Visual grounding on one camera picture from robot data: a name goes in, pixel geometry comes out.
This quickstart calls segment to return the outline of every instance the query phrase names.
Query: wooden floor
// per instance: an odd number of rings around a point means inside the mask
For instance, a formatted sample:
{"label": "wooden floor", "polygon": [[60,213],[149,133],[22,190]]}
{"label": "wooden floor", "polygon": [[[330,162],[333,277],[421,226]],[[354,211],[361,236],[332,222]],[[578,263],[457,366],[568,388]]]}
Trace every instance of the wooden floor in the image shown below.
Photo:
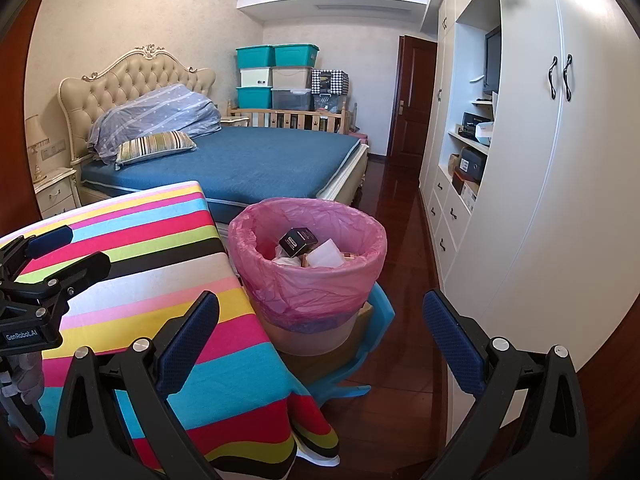
{"label": "wooden floor", "polygon": [[417,172],[370,161],[358,208],[386,229],[388,253],[378,283],[396,318],[350,377],[371,391],[322,408],[340,438],[340,465],[297,460],[290,480],[389,479],[397,468],[433,458],[444,438],[442,359],[422,321],[422,297],[438,278]]}

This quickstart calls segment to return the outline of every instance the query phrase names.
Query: white wardrobe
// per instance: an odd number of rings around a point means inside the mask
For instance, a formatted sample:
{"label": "white wardrobe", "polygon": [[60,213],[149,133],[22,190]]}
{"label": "white wardrobe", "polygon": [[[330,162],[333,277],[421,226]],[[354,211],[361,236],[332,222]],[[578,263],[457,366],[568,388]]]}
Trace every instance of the white wardrobe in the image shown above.
{"label": "white wardrobe", "polygon": [[[484,35],[502,27],[495,126],[470,212],[447,172],[482,97]],[[640,292],[640,39],[615,0],[444,0],[420,174],[440,285],[516,348],[577,368]],[[449,381],[450,433],[473,403]],[[518,415],[515,399],[508,420]]]}

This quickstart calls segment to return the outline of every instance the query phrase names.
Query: lamp shade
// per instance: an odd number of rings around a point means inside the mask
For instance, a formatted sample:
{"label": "lamp shade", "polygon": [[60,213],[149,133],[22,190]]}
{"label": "lamp shade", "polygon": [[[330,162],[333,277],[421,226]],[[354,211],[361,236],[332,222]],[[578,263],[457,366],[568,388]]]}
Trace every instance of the lamp shade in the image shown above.
{"label": "lamp shade", "polygon": [[40,120],[37,115],[31,116],[24,121],[24,131],[27,139],[27,147],[49,141],[49,137],[47,137],[47,134],[40,126]]}

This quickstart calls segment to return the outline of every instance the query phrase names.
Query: teal storage box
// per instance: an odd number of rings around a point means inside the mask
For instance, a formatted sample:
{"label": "teal storage box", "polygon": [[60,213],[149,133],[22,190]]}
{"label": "teal storage box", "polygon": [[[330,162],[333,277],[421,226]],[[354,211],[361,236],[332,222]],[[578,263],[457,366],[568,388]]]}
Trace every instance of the teal storage box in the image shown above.
{"label": "teal storage box", "polygon": [[316,66],[320,49],[310,43],[276,45],[276,66]]}
{"label": "teal storage box", "polygon": [[274,66],[275,54],[271,45],[244,46],[236,48],[238,68],[262,68]]}
{"label": "teal storage box", "polygon": [[271,108],[270,86],[245,86],[238,88],[238,108]]}

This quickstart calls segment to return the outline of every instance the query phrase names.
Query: black and white checkered box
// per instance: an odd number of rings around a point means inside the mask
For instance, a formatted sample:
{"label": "black and white checkered box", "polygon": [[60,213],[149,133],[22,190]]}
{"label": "black and white checkered box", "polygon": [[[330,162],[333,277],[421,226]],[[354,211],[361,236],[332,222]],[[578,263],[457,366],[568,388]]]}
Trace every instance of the black and white checkered box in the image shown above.
{"label": "black and white checkered box", "polygon": [[347,95],[349,76],[342,70],[314,69],[311,74],[312,94]]}

